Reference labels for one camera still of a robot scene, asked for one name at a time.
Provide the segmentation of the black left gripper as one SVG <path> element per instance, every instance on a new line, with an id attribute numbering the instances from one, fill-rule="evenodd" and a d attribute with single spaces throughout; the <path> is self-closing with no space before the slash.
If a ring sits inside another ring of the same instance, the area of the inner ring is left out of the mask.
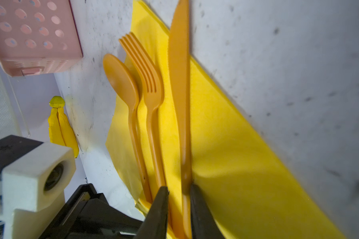
<path id="1" fill-rule="evenodd" d="M 80 185 L 41 239 L 131 239 L 142 221 L 111 207 L 92 184 Z"/>

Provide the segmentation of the yellow plastic knife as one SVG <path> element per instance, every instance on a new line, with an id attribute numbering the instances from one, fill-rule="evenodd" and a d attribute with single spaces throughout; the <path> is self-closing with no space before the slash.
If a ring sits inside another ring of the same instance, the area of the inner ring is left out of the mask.
<path id="1" fill-rule="evenodd" d="M 190 216 L 191 138 L 190 138 L 190 52 L 189 1 L 179 1 L 170 27 L 168 64 L 180 145 L 182 224 L 186 239 L 192 238 Z"/>

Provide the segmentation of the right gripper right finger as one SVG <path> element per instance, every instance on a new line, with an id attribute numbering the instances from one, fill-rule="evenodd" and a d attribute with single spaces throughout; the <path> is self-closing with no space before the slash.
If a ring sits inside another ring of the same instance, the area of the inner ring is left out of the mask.
<path id="1" fill-rule="evenodd" d="M 200 188 L 195 184 L 190 187 L 190 213 L 193 239 L 225 238 L 219 230 Z"/>

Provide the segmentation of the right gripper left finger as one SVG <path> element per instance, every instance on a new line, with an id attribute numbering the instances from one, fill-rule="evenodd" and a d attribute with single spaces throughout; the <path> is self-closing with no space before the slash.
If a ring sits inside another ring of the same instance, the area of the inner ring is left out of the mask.
<path id="1" fill-rule="evenodd" d="M 168 230 L 169 191 L 159 188 L 153 204 L 134 239 L 166 239 Z"/>

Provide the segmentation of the yellow plastic fork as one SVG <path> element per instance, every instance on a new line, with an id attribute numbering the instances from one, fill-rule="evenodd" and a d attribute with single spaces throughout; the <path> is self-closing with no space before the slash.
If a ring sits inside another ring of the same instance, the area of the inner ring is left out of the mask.
<path id="1" fill-rule="evenodd" d="M 147 107 L 147 133 L 156 175 L 157 186 L 166 186 L 166 177 L 162 158 L 158 109 L 164 101 L 164 84 L 158 68 L 132 33 L 128 33 L 120 40 L 121 46 L 131 58 L 140 74 L 143 86 L 143 98 Z"/>

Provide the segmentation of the yellow plastic spoon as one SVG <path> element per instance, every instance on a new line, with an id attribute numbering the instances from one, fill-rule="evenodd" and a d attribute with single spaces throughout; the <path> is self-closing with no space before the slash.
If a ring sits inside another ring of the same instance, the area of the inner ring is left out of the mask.
<path id="1" fill-rule="evenodd" d="M 133 156 L 137 164 L 145 199 L 147 202 L 151 203 L 153 198 L 138 131 L 137 109 L 140 103 L 140 97 L 136 81 L 126 65 L 112 54 L 106 54 L 104 56 L 103 66 L 112 88 L 117 96 L 120 97 L 128 107 L 128 127 L 131 138 L 130 142 L 132 143 L 134 150 Z"/>

